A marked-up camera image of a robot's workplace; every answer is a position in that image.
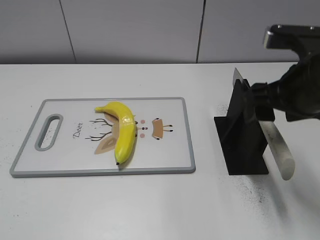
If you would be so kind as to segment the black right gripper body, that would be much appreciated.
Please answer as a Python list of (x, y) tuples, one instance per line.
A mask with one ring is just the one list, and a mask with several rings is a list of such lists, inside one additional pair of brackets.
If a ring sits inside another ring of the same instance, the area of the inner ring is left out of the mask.
[(320, 118), (320, 55), (292, 65), (277, 81), (269, 83), (269, 105), (285, 112), (288, 122)]

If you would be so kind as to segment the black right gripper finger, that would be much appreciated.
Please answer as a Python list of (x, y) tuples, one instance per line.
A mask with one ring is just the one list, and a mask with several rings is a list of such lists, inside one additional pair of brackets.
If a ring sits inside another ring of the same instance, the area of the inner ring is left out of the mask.
[(269, 98), (267, 83), (254, 83), (251, 86), (255, 115), (258, 121), (275, 121), (274, 109)]

